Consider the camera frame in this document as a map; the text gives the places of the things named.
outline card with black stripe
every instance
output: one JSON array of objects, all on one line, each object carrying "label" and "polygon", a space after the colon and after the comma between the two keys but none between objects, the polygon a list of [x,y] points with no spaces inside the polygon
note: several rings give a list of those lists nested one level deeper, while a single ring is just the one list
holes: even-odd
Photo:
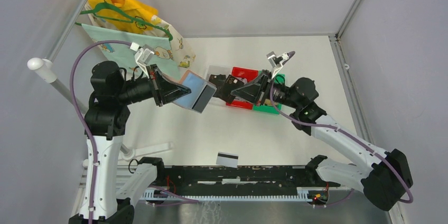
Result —
[{"label": "card with black stripe", "polygon": [[218,152],[216,165],[236,168],[238,167],[238,155]]}]

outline hanger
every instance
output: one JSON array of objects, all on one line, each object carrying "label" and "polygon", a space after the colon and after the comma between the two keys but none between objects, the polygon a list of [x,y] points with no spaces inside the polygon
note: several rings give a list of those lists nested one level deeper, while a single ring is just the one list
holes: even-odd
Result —
[{"label": "hanger", "polygon": [[[98,13],[99,11],[104,10],[104,9],[112,10],[112,11],[114,11],[114,12],[117,12],[117,13],[120,14],[121,16],[123,16],[123,17],[125,17],[125,18],[128,18],[128,20],[115,19],[115,18],[106,17],[106,16],[101,16],[101,15],[97,15],[97,14],[96,14],[96,13]],[[127,22],[127,23],[138,22],[138,23],[140,23],[140,24],[148,25],[148,26],[151,26],[151,27],[153,27],[153,28],[155,28],[155,29],[158,29],[158,30],[163,31],[163,32],[166,34],[166,36],[168,36],[168,41],[173,40],[173,35],[172,35],[168,30],[166,30],[166,29],[164,29],[164,28],[162,28],[162,27],[153,25],[153,24],[151,24],[151,23],[147,23],[147,22],[145,22],[145,21],[143,21],[143,20],[134,18],[134,17],[132,17],[132,16],[129,16],[129,15],[127,15],[125,12],[123,12],[120,8],[118,8],[118,7],[116,7],[116,6],[112,5],[112,4],[109,4],[109,3],[105,2],[105,1],[104,1],[104,2],[101,2],[101,3],[98,3],[98,4],[95,6],[94,9],[92,9],[92,10],[82,11],[80,14],[93,14],[95,17],[98,17],[98,18],[103,18],[103,19],[106,19],[106,20],[118,21],[118,22]]]}]

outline white knob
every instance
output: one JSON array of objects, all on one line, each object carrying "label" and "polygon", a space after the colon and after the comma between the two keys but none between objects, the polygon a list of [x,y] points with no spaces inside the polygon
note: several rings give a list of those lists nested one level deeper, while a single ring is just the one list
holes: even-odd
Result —
[{"label": "white knob", "polygon": [[28,60],[27,66],[30,70],[35,71],[43,80],[48,83],[52,83],[57,80],[56,74],[50,70],[52,63],[49,60],[43,60],[40,58],[32,58]]}]

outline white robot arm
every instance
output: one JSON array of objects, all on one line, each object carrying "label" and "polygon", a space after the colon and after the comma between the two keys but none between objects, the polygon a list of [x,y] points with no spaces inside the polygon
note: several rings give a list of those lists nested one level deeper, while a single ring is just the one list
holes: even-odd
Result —
[{"label": "white robot arm", "polygon": [[135,43],[130,47],[136,51],[136,62],[144,69],[145,77],[125,81],[122,68],[113,61],[101,62],[92,69],[90,82],[94,91],[84,121],[94,138],[96,153],[88,139],[85,196],[79,214],[70,218],[70,224],[87,223],[88,219],[94,223],[130,224],[134,206],[143,192],[152,182],[164,178],[162,159],[143,157],[135,173],[116,192],[118,154],[130,115],[127,105],[153,98],[158,106],[163,106],[191,93],[190,88],[166,78],[157,65],[148,65],[154,54],[150,47],[141,48]]},{"label": "white robot arm", "polygon": [[[385,211],[397,201],[412,202],[409,188],[413,180],[402,152],[395,149],[389,153],[341,127],[314,102],[319,93],[313,80],[300,78],[289,87],[276,82],[279,70],[293,54],[289,52],[277,57],[271,52],[267,55],[273,66],[271,72],[261,71],[256,79],[233,89],[231,94],[254,105],[264,104],[268,99],[271,104],[294,108],[295,112],[287,115],[273,106],[297,129],[326,142],[354,164],[338,163],[322,155],[313,158],[306,167],[323,181],[361,191],[375,206]],[[400,199],[405,192],[409,200]]]}]

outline white floor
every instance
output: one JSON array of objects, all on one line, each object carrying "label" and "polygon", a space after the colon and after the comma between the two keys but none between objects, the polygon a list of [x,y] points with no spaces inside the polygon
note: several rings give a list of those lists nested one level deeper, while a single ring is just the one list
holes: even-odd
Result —
[{"label": "white floor", "polygon": [[[270,69],[266,54],[295,50],[296,55],[282,70],[287,85],[300,77],[315,80],[320,94],[316,103],[354,132],[327,36],[186,40],[197,54],[192,70],[202,76],[209,64]],[[174,104],[156,107],[151,100],[133,104],[130,110],[124,143],[138,148],[174,142],[175,149],[155,155],[166,165],[215,165],[218,152],[238,154],[239,165],[306,164],[318,154],[348,162],[331,147],[295,129],[281,115],[215,105],[197,114]]]}]

